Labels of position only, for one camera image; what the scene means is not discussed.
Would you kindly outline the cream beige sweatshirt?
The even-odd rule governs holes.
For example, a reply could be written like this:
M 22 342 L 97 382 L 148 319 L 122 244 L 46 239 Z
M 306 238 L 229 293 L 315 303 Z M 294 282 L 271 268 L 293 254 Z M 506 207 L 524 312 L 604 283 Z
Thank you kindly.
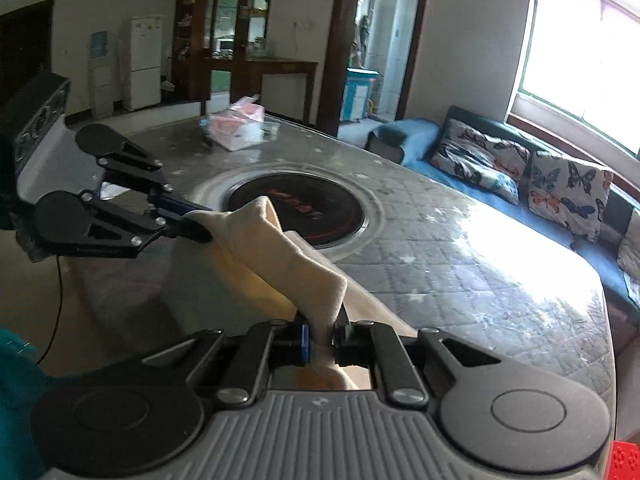
M 187 215 L 213 237 L 206 244 L 183 237 L 171 252 L 162 299 L 183 333 L 220 328 L 242 335 L 250 326 L 296 314 L 310 325 L 311 359 L 278 372 L 287 389 L 355 390 L 360 372 L 335 363 L 330 347 L 338 311 L 352 321 L 392 326 L 400 336 L 416 329 L 341 271 L 293 231 L 282 230 L 273 204 L 256 198 L 235 212 Z

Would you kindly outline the white refrigerator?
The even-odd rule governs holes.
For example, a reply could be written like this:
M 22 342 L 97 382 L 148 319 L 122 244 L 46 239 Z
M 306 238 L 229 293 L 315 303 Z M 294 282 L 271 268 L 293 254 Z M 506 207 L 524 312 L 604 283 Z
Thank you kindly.
M 163 17 L 128 18 L 120 32 L 122 104 L 128 112 L 160 102 Z

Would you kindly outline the water dispenser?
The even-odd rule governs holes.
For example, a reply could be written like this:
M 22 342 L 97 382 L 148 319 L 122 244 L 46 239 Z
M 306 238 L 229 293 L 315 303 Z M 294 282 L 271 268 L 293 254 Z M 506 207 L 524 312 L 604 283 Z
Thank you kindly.
M 113 114 L 114 80 L 114 54 L 110 36 L 106 30 L 94 32 L 89 44 L 88 87 L 95 118 Z

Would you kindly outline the pink tissue pack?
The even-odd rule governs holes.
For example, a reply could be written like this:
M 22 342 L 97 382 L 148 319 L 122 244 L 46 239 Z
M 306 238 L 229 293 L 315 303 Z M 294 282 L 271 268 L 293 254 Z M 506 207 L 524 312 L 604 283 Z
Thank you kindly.
M 225 110 L 206 117 L 202 125 L 204 141 L 228 152 L 261 144 L 265 109 L 257 101 L 258 96 L 243 96 Z

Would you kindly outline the black round induction cooktop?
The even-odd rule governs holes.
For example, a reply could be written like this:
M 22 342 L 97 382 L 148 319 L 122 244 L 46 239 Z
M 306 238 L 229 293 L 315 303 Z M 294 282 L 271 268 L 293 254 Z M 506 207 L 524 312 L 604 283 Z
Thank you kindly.
M 366 223 L 360 200 L 324 177 L 278 171 L 236 184 L 224 204 L 236 211 L 265 196 L 283 231 L 295 231 L 314 247 L 330 246 L 356 234 Z

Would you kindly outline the dark wooden display cabinet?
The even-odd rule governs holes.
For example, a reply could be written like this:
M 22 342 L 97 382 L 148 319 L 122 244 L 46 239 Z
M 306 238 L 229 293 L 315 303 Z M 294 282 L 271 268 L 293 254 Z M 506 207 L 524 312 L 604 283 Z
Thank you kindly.
M 245 58 L 265 39 L 268 0 L 176 0 L 168 77 L 179 101 L 231 91 L 232 71 L 206 58 Z

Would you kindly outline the butterfly pillow lying flat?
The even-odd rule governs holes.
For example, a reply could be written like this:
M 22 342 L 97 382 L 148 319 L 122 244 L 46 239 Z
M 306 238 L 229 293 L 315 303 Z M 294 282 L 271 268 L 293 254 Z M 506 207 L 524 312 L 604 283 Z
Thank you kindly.
M 529 159 L 530 151 L 521 144 L 488 136 L 465 122 L 450 118 L 431 164 L 516 205 L 520 200 L 518 185 Z

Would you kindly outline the blue sofa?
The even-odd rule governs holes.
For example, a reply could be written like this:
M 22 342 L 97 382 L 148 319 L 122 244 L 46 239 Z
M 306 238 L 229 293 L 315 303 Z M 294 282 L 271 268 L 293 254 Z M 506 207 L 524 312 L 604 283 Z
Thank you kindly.
M 614 306 L 638 320 L 638 302 L 617 262 L 638 205 L 615 185 L 611 169 L 458 106 L 442 124 L 386 122 L 369 133 L 366 148 L 574 250 L 596 269 Z

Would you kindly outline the blue small cabinet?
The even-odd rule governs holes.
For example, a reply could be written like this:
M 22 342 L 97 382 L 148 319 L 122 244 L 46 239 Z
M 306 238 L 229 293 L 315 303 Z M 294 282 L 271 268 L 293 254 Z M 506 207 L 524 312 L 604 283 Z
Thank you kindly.
M 378 72 L 364 68 L 347 69 L 340 122 L 359 122 L 369 114 L 369 100 Z

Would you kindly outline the butterfly pillow upright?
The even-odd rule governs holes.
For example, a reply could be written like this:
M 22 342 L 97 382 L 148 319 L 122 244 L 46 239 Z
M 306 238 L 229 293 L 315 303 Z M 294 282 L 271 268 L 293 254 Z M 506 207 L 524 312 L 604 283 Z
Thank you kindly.
M 613 177 L 610 168 L 594 162 L 536 151 L 528 182 L 529 210 L 595 243 Z

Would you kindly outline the grey plain cushion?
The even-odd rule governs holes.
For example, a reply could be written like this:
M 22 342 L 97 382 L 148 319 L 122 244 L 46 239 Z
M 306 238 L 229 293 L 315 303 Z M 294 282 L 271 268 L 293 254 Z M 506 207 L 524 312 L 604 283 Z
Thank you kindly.
M 640 281 L 640 214 L 635 209 L 630 217 L 626 234 L 620 242 L 618 266 L 635 281 Z

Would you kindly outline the window with green frame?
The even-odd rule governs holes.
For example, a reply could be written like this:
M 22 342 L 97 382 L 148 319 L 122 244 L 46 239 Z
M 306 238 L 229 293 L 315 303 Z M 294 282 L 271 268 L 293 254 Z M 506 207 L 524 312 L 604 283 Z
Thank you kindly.
M 639 154 L 639 21 L 606 0 L 536 0 L 520 90 Z

